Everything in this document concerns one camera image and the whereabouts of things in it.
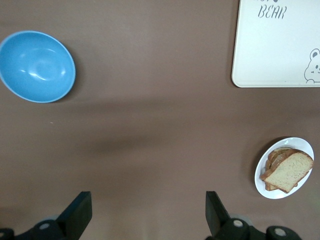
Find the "bread slice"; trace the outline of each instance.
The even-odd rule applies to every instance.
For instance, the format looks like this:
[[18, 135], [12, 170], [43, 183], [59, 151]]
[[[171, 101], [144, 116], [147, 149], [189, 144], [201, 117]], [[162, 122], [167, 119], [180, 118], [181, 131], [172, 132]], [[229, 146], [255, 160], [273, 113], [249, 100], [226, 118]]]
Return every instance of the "bread slice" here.
[[281, 158], [280, 161], [272, 164], [260, 179], [289, 193], [312, 169], [314, 161], [308, 154], [298, 149], [286, 150]]
[[[272, 152], [270, 152], [268, 155], [268, 159], [265, 162], [265, 170], [266, 171], [269, 170], [274, 162], [277, 163], [278, 161], [281, 161], [284, 156], [283, 153], [289, 149], [292, 149], [292, 148], [284, 146], [284, 147], [279, 147], [279, 148], [273, 150]], [[275, 186], [273, 186], [269, 183], [265, 183], [265, 190], [273, 191], [276, 189], [277, 188]]]

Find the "blue bowl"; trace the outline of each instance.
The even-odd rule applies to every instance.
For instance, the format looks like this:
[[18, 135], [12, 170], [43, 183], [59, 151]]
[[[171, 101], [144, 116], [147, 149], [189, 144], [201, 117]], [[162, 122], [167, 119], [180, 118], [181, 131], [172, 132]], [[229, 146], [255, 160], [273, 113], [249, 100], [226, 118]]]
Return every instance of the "blue bowl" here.
[[76, 68], [57, 39], [38, 31], [20, 31], [0, 45], [0, 78], [19, 97], [50, 103], [71, 90]]

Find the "white tray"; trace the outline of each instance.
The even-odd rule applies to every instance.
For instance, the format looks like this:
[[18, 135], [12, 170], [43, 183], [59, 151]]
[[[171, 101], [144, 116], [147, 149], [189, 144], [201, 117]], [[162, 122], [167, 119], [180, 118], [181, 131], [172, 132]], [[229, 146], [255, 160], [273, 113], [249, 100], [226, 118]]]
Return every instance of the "white tray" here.
[[232, 80], [320, 87], [320, 0], [240, 0]]

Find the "table surface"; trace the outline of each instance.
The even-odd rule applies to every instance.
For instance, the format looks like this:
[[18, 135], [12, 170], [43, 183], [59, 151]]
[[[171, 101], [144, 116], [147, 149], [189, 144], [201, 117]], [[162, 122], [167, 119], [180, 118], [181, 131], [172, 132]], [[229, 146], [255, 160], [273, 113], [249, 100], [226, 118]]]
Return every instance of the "table surface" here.
[[[0, 84], [0, 227], [22, 233], [91, 191], [81, 239], [202, 240], [206, 191], [260, 231], [320, 240], [320, 89], [238, 88], [234, 0], [1, 0], [0, 39], [59, 39], [77, 77], [54, 103]], [[260, 156], [284, 137], [313, 147], [299, 191], [259, 194]]]

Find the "bear drawing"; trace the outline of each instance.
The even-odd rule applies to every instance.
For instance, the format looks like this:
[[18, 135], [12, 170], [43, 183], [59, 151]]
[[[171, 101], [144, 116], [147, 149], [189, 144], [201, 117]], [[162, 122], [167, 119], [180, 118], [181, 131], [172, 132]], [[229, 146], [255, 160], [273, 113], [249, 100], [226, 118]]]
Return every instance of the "bear drawing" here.
[[310, 53], [310, 62], [304, 72], [306, 83], [320, 83], [320, 50], [314, 49]]

